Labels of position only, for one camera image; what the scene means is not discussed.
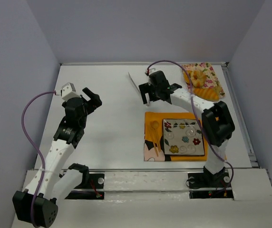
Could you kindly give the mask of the metal tongs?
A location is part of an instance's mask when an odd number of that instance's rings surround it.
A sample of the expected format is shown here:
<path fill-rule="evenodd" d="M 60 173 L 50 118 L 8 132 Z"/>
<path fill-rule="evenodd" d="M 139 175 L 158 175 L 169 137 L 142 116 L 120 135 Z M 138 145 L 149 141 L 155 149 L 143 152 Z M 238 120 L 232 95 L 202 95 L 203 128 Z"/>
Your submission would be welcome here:
<path fill-rule="evenodd" d="M 140 98 L 142 98 L 142 96 L 141 96 L 141 92 L 140 92 L 140 90 L 139 90 L 139 88 L 138 88 L 138 86 L 136 85 L 136 83 L 134 82 L 134 80 L 133 80 L 133 78 L 131 77 L 131 75 L 130 75 L 130 73 L 128 72 L 128 77 L 129 77 L 129 79 L 130 79 L 130 81 L 132 82 L 132 84 L 133 84 L 133 86 L 134 86 L 134 88 L 136 89 L 136 91 L 137 91 L 137 93 L 139 94 L 139 96 L 140 96 Z M 150 106 L 150 102 L 148 102 L 147 104 L 145 104 L 147 107 L 149 107 Z"/>

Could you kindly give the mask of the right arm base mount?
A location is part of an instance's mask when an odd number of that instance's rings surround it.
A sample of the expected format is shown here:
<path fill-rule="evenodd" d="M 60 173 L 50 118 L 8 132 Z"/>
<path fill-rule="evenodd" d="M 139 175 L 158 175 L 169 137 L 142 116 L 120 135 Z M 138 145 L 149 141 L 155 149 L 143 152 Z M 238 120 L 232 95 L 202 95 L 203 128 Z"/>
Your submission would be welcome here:
<path fill-rule="evenodd" d="M 188 174 L 185 184 L 189 189 L 190 199 L 233 199 L 233 191 L 229 183 L 229 173 L 225 172 L 220 178 L 207 181 L 204 174 L 192 172 Z"/>

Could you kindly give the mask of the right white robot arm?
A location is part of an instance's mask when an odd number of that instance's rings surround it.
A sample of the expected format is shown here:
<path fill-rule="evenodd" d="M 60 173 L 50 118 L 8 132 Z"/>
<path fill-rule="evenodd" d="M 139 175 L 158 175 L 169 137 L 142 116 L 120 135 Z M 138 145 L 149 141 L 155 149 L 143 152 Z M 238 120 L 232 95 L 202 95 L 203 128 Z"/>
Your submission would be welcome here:
<path fill-rule="evenodd" d="M 203 187 L 211 187 L 220 182 L 225 175 L 225 150 L 232 133 L 235 130 L 227 104 L 206 101 L 195 95 L 194 89 L 188 92 L 179 84 L 169 84 L 163 71 L 147 70 L 148 82 L 139 85 L 144 104 L 148 101 L 165 101 L 171 105 L 192 111 L 195 115 L 202 136 L 210 147 L 203 172 L 197 182 Z"/>

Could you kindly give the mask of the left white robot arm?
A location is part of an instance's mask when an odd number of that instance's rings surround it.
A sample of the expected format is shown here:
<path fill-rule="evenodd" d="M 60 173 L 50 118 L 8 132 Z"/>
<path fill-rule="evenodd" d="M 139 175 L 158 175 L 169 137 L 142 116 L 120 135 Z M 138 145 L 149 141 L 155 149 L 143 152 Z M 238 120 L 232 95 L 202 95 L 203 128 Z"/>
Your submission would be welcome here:
<path fill-rule="evenodd" d="M 79 95 L 72 83 L 54 91 L 61 96 L 65 115 L 53 136 L 50 149 L 46 156 L 36 146 L 41 159 L 41 167 L 30 183 L 22 191 L 13 195 L 12 202 L 15 213 L 20 221 L 30 223 L 35 228 L 49 228 L 58 214 L 58 206 L 71 191 L 89 180 L 89 168 L 74 163 L 69 166 L 64 175 L 62 168 L 74 152 L 84 135 L 87 117 L 102 105 L 98 94 L 87 87 L 83 93 L 89 99 Z"/>

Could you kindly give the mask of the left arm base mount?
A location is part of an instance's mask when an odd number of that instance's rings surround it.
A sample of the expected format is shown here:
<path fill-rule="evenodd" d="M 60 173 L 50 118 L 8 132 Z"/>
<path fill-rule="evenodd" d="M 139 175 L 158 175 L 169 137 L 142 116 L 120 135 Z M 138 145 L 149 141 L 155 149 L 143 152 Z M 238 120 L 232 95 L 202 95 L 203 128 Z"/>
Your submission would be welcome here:
<path fill-rule="evenodd" d="M 76 186 L 65 198 L 66 200 L 103 200 L 105 174 L 90 173 L 87 182 Z"/>

